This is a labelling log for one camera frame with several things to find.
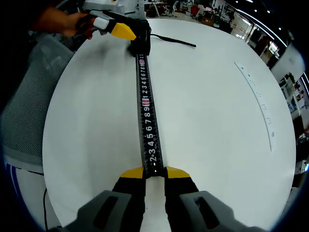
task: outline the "white table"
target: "white table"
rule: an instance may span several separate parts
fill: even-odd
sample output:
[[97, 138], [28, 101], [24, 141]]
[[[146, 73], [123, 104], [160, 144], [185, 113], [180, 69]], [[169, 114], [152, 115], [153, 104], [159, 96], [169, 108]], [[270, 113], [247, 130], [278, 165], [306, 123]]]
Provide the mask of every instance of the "white table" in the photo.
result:
[[[151, 19], [152, 32], [197, 45], [151, 38], [148, 57], [164, 164], [187, 171], [248, 226], [270, 229], [295, 171], [291, 115], [276, 79], [243, 41], [205, 25]], [[135, 59], [128, 41], [86, 41], [55, 89], [45, 122], [43, 169], [63, 226], [79, 207], [141, 166]], [[234, 62], [254, 75], [277, 133], [270, 151], [259, 105]], [[162, 178], [147, 180], [144, 231], [169, 231]], [[152, 224], [149, 217], [165, 220]]]

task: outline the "tape measure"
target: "tape measure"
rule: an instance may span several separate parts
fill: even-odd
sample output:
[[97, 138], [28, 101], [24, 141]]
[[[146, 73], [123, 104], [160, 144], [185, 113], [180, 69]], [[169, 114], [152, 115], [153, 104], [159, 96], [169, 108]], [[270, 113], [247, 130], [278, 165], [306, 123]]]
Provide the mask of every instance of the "tape measure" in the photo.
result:
[[147, 56], [145, 54], [136, 54], [136, 76], [140, 149], [145, 178], [151, 176], [163, 176], [164, 166], [158, 124], [155, 116], [155, 104], [151, 88]]

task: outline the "chair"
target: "chair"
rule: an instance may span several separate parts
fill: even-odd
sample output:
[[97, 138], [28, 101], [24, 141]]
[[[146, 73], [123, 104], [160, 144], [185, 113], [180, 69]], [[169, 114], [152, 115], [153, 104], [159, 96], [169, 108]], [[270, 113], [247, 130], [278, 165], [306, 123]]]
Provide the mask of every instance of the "chair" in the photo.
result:
[[173, 6], [163, 6], [164, 11], [166, 12], [166, 16], [169, 17], [177, 17], [175, 15], [173, 15], [173, 12], [177, 10], [176, 5], [179, 3], [179, 1], [175, 1]]
[[2, 146], [8, 164], [43, 173], [45, 118], [58, 80], [72, 56], [73, 52], [51, 35], [33, 48], [28, 71], [2, 112]]

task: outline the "person's hand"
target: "person's hand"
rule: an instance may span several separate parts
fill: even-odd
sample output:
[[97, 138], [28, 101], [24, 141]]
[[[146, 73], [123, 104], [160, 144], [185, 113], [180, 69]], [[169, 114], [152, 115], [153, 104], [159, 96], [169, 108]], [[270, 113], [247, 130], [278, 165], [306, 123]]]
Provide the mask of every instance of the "person's hand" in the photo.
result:
[[[30, 29], [39, 32], [60, 33], [64, 36], [71, 37], [78, 31], [75, 28], [78, 20], [87, 15], [87, 13], [81, 12], [69, 15], [50, 6], [41, 12], [40, 16], [31, 24]], [[84, 34], [88, 39], [92, 38], [91, 29], [93, 28], [94, 20], [95, 17], [81, 24], [81, 27], [86, 27]]]
[[[67, 36], [67, 37], [71, 37], [71, 36], [74, 36], [78, 29], [75, 28], [75, 25], [77, 23], [77, 21], [82, 18], [82, 17], [85, 17], [87, 16], [88, 14], [87, 13], [81, 13], [81, 12], [77, 12], [77, 13], [74, 13], [74, 14], [70, 14], [67, 16], [67, 19], [66, 19], [66, 23], [65, 23], [65, 27], [64, 27], [64, 30], [62, 32], [62, 34], [64, 36]], [[84, 26], [84, 25], [89, 25], [87, 30], [84, 32], [84, 34], [87, 36], [87, 38], [90, 40], [92, 38], [92, 32], [91, 32], [91, 29], [94, 27], [93, 26], [93, 22], [94, 22], [95, 18], [91, 18], [89, 19], [87, 22], [83, 23], [81, 26]]]

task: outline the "white wall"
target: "white wall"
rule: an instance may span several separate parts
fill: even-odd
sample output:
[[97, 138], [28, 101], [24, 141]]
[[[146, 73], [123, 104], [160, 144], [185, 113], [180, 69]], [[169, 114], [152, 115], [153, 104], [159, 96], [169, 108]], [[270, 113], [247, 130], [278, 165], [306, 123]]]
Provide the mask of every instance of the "white wall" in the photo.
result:
[[[303, 82], [301, 80], [299, 80], [300, 82], [300, 91], [304, 91], [304, 100], [307, 104], [309, 104], [309, 96], [307, 95], [307, 92], [305, 90], [305, 87], [303, 86]], [[304, 129], [309, 127], [309, 109], [302, 109], [300, 111], [301, 117], [303, 119], [303, 125], [304, 125]]]
[[304, 73], [306, 67], [299, 51], [291, 44], [289, 45], [279, 61], [271, 69], [277, 81], [280, 81], [288, 72], [292, 73], [298, 80]]

